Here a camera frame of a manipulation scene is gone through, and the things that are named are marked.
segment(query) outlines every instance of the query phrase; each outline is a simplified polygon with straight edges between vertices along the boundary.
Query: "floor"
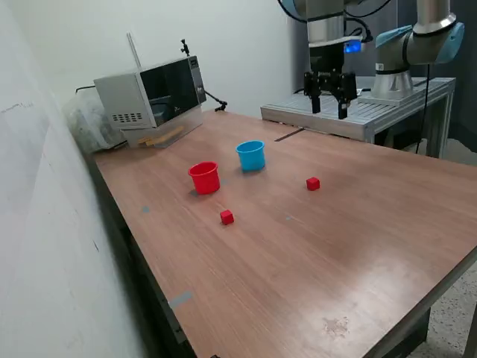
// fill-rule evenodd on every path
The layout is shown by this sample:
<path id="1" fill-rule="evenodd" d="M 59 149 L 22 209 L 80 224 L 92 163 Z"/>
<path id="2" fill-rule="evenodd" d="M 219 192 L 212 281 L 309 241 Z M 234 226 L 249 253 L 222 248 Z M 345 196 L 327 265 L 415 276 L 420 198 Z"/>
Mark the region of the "floor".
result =
<path id="1" fill-rule="evenodd" d="M 420 154 L 425 152 L 425 147 L 422 145 Z M 448 142 L 444 159 L 477 166 L 477 154 L 452 139 Z M 477 263 L 432 307 L 428 340 L 410 357 L 462 357 L 476 301 Z"/>

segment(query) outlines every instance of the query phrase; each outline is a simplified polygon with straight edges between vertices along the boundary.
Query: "red cube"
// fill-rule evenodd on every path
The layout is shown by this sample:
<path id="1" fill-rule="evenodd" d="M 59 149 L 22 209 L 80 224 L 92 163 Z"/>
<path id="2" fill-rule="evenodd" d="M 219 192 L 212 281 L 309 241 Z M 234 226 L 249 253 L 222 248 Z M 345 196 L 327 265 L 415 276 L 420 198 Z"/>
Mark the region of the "red cube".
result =
<path id="1" fill-rule="evenodd" d="M 311 191 L 320 189 L 320 181 L 318 180 L 318 178 L 315 178 L 315 177 L 309 178 L 306 181 L 306 187 L 308 188 L 308 190 L 311 190 Z"/>
<path id="2" fill-rule="evenodd" d="M 221 213 L 222 224 L 228 225 L 233 223 L 233 214 L 230 210 L 225 210 Z"/>

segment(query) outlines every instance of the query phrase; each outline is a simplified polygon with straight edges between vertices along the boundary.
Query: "white wall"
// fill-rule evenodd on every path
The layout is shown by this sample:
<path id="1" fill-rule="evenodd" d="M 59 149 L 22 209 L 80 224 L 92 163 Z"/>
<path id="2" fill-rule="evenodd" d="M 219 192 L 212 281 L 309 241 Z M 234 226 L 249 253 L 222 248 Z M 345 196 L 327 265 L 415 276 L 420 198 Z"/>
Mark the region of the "white wall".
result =
<path id="1" fill-rule="evenodd" d="M 143 66 L 181 57 L 186 38 L 206 88 L 251 116 L 299 86 L 308 57 L 306 29 L 276 0 L 6 1 L 61 104 L 75 88 L 135 67 L 128 31 Z"/>
<path id="2" fill-rule="evenodd" d="M 0 48 L 0 357 L 144 357 L 88 171 L 3 0 Z"/>

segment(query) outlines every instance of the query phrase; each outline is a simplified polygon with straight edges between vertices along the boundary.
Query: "plastic bag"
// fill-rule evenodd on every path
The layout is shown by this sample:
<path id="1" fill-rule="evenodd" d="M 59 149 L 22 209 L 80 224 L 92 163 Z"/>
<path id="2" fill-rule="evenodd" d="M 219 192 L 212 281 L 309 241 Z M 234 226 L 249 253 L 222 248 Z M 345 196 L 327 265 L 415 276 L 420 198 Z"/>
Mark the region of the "plastic bag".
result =
<path id="1" fill-rule="evenodd" d="M 69 130 L 86 153 L 110 149 L 126 140 L 111 126 L 96 88 L 79 91 L 65 112 Z"/>

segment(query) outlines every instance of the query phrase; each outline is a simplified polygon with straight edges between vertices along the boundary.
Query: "blue cup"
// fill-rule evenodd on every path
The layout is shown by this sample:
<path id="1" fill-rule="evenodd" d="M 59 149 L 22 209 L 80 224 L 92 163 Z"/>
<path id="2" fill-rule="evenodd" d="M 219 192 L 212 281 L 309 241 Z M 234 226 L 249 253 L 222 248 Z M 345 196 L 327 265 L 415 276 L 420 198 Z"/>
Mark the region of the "blue cup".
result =
<path id="1" fill-rule="evenodd" d="M 260 170 L 265 166 L 265 143 L 261 140 L 244 142 L 236 148 L 243 171 Z"/>

